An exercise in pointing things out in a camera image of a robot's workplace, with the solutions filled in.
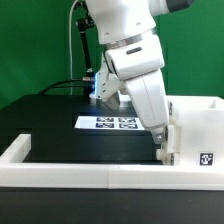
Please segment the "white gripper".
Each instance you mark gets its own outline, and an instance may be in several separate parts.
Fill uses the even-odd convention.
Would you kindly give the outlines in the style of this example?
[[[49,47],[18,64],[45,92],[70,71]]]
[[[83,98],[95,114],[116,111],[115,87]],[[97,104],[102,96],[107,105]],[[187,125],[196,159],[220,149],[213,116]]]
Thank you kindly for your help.
[[[126,80],[124,85],[142,126],[152,130],[155,144],[162,144],[169,113],[161,70]]]

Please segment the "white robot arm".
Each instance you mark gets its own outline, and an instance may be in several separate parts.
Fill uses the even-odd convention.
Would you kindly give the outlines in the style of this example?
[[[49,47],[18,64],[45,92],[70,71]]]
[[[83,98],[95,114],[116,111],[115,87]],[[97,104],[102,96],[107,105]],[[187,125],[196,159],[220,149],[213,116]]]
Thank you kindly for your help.
[[[118,91],[129,95],[155,143],[165,140],[169,115],[161,68],[164,66],[154,18],[190,7],[194,0],[85,0],[115,75],[102,85],[102,101],[115,110]]]

